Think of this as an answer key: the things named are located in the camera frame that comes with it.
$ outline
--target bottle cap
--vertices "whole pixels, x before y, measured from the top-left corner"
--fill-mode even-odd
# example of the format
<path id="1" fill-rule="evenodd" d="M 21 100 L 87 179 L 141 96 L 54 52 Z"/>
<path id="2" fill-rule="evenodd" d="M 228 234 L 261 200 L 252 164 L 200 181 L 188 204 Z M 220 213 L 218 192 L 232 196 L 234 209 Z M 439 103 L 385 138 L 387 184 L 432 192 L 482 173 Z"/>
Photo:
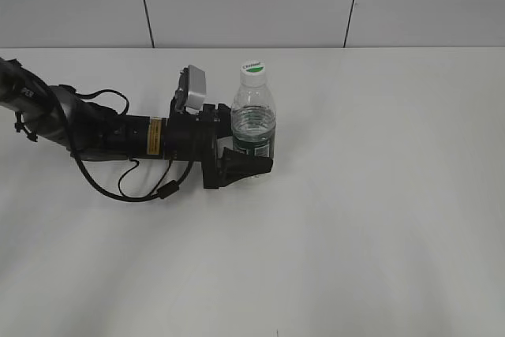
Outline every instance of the bottle cap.
<path id="1" fill-rule="evenodd" d="M 240 82 L 247 87 L 260 87 L 267 83 L 265 64 L 262 61 L 247 61 L 240 68 Z"/>

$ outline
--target cable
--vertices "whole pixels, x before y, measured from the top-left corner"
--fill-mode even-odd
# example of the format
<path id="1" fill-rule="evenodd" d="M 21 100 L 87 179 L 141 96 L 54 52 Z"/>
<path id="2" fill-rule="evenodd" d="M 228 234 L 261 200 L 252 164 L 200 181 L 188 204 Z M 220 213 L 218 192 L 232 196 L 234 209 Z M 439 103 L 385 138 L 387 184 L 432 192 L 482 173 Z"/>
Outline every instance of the cable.
<path id="1" fill-rule="evenodd" d="M 126 197 L 126 195 L 125 195 L 125 193 L 123 193 L 123 190 L 121 189 L 121 182 L 125 178 L 125 176 L 128 175 L 128 173 L 131 173 L 132 171 L 137 169 L 140 165 L 140 162 L 137 159 L 131 159 L 130 162 L 134 162 L 135 166 L 133 166 L 132 168 L 125 171 L 125 173 L 123 173 L 123 175 L 121 177 L 119 177 L 119 179 L 118 179 L 118 190 L 119 190 L 119 193 L 124 197 Z"/>
<path id="2" fill-rule="evenodd" d="M 170 158 L 168 166 L 166 167 L 165 171 L 163 172 L 163 175 L 158 180 L 158 182 L 155 184 L 155 186 L 152 188 L 152 190 L 149 191 L 148 195 L 152 195 L 158 189 L 159 185 L 161 185 L 161 183 L 163 182 L 163 179 L 165 179 L 165 177 L 168 174 L 170 168 L 172 167 L 173 161 L 174 160 L 172 158 Z M 137 159 L 131 159 L 130 162 L 135 163 L 135 165 L 133 167 L 129 168 L 127 171 L 125 171 L 125 173 L 123 173 L 123 175 L 121 177 L 119 177 L 119 179 L 118 179 L 118 190 L 119 190 L 119 193 L 122 196 L 124 196 L 124 197 L 127 197 L 127 195 L 125 195 L 125 193 L 123 192 L 123 190 L 121 188 L 121 183 L 122 183 L 123 179 L 126 177 L 126 175 L 128 175 L 129 173 L 131 173 L 132 171 L 134 171 L 135 169 L 137 169 L 139 167 L 139 165 L 140 165 L 140 162 Z"/>
<path id="3" fill-rule="evenodd" d="M 123 94 L 121 94 L 119 91 L 113 90 L 111 88 L 106 88 L 104 90 L 93 92 L 92 94 L 79 94 L 76 92 L 75 96 L 77 96 L 80 99 L 91 100 L 91 99 L 96 98 L 99 95 L 107 94 L 107 93 L 115 94 L 117 96 L 122 97 L 125 100 L 125 102 L 126 102 L 125 109 L 120 113 L 121 116 L 124 116 L 129 110 L 129 101 L 128 101 L 128 98 L 126 96 L 124 96 Z"/>
<path id="4" fill-rule="evenodd" d="M 152 188 L 152 190 L 149 194 L 154 193 L 158 189 L 159 185 L 161 185 L 161 183 L 165 179 L 166 175 L 168 174 L 168 171 L 170 171 L 170 168 L 172 167 L 173 162 L 174 162 L 174 159 L 172 157 L 170 157 L 170 161 L 168 161 L 168 166 L 166 167 L 165 172 L 163 173 L 163 175 L 159 179 L 158 183 L 156 183 L 156 185 Z"/>
<path id="5" fill-rule="evenodd" d="M 193 149 L 192 149 L 192 152 L 191 152 L 191 157 L 188 161 L 188 166 L 186 166 L 186 170 L 184 170 L 184 172 L 182 173 L 181 177 L 177 180 L 177 183 L 180 185 L 183 181 L 186 180 L 186 178 L 188 177 L 189 175 L 189 172 L 191 171 L 191 169 L 193 168 L 193 164 L 195 162 L 195 150 L 196 150 L 196 139 L 193 138 Z"/>

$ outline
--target bottle label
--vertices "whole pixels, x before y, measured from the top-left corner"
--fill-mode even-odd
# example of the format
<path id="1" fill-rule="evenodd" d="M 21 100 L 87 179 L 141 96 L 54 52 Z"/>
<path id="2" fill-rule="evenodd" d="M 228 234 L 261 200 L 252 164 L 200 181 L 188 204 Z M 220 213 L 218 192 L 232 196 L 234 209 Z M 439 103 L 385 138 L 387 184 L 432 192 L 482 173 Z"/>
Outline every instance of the bottle label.
<path id="1" fill-rule="evenodd" d="M 246 155 L 255 155 L 256 157 L 274 158 L 275 131 L 265 141 L 248 142 L 239 140 L 234 136 L 234 150 Z"/>

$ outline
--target plastic bottle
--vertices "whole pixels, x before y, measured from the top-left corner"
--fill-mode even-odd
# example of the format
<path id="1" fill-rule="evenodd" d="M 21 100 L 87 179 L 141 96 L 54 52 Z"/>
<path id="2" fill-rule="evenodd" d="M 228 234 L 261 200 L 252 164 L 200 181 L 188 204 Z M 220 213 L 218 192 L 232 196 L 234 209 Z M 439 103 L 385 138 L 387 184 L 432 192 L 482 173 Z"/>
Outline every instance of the plastic bottle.
<path id="1" fill-rule="evenodd" d="M 267 87 L 265 64 L 245 62 L 241 66 L 240 79 L 241 86 L 231 107 L 234 150 L 273 158 L 275 104 Z"/>

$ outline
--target table surface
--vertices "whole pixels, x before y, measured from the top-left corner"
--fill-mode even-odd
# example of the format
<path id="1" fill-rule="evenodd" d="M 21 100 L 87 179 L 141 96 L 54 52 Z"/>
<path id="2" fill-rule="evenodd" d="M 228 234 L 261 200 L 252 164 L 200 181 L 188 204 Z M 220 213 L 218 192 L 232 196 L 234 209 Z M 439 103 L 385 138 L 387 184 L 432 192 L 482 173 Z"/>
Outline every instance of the table surface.
<path id="1" fill-rule="evenodd" d="M 262 58 L 278 111 L 267 178 L 204 190 L 196 165 L 173 197 L 122 204 L 1 109 L 0 335 L 505 335 L 505 49 L 0 56 L 153 116 L 182 67 L 230 103 L 240 63 Z M 130 165 L 88 164 L 108 189 Z"/>

